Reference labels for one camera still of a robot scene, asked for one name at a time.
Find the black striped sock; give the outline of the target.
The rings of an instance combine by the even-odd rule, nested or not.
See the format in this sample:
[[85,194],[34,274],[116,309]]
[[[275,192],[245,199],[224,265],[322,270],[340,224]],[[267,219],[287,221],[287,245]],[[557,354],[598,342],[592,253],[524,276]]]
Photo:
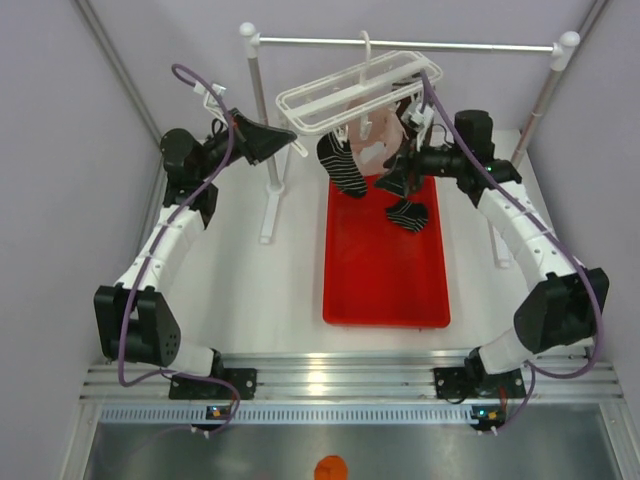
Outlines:
[[423,203],[401,199],[385,209],[387,219],[411,233],[419,233],[429,221],[429,212]]
[[349,141],[341,142],[335,133],[322,136],[316,154],[331,183],[343,194],[361,199],[367,194],[367,183],[356,165]]

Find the pale pink sock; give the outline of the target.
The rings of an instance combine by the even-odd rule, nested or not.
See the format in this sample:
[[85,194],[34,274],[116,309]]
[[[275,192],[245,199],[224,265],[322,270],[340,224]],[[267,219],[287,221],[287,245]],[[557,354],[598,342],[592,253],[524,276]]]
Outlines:
[[371,125],[366,139],[361,134],[362,117],[347,124],[354,161],[365,177],[384,173],[384,163],[396,155],[405,139],[405,130],[394,106],[383,106],[369,112],[367,121]]

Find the white clip sock hanger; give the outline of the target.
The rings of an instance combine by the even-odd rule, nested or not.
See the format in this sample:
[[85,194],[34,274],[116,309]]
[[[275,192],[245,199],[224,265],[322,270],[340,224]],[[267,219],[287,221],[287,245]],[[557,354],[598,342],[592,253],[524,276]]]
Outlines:
[[364,62],[277,95],[283,125],[299,138],[333,132],[346,141],[347,124],[362,117],[361,134],[366,139],[369,112],[422,91],[422,80],[414,80],[414,75],[426,73],[431,83],[443,77],[442,69],[421,53],[390,51],[374,57],[368,33],[361,31],[360,38]]

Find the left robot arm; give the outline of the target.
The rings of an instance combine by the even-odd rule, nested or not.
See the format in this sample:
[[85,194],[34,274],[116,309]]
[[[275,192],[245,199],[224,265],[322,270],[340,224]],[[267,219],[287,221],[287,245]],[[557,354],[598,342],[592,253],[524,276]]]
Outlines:
[[218,189],[213,178],[238,159],[257,165],[297,139],[293,131],[256,123],[237,109],[231,110],[230,119],[229,126],[213,121],[212,134],[203,142],[183,128],[163,135],[167,186],[158,221],[127,271],[94,295],[105,357],[119,365],[143,363],[164,373],[187,374],[205,397],[225,388],[220,355],[183,338],[165,295],[215,213]]

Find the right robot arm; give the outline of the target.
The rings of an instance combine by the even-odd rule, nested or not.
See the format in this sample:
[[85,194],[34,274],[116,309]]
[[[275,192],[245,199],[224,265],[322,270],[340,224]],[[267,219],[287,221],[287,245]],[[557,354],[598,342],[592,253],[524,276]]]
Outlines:
[[408,137],[386,161],[378,187],[407,196],[417,180],[452,178],[476,210],[497,231],[524,275],[529,293],[513,325],[466,358],[466,382],[478,396],[490,396],[503,373],[559,346],[594,339],[601,331],[609,279],[567,252],[531,202],[521,175],[497,158],[493,121],[483,110],[463,110],[448,120],[454,140],[432,146],[427,138],[433,111],[406,111]]

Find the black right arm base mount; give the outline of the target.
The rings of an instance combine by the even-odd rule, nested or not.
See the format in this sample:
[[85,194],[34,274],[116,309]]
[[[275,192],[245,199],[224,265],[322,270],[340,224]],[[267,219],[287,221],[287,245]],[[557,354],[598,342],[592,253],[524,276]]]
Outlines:
[[452,404],[469,399],[523,399],[526,395],[520,370],[477,379],[464,367],[438,367],[433,375],[436,397]]

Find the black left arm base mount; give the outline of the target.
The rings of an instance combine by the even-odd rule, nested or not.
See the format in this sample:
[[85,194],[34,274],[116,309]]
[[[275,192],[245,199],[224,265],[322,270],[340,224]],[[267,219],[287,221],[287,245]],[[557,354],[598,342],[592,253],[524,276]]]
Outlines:
[[177,377],[171,380],[171,400],[252,400],[257,387],[254,368],[226,368],[219,382]]

